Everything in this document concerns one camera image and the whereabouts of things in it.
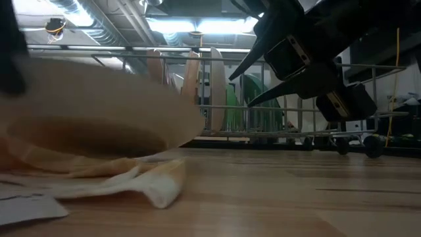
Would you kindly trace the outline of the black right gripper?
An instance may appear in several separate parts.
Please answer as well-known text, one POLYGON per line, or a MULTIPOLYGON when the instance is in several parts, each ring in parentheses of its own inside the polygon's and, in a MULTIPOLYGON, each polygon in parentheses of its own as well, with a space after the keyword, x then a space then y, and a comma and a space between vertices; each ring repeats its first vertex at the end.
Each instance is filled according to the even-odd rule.
POLYGON ((316 99, 316 106, 328 122, 366 119, 377 111, 363 84, 345 86, 334 58, 369 30, 390 25, 394 1, 321 1, 304 10, 299 1, 245 1, 240 8, 257 17, 254 45, 229 77, 244 73, 261 57, 283 80, 303 66, 288 42, 292 35, 310 64, 290 79, 254 98, 254 107, 284 95, 316 99))

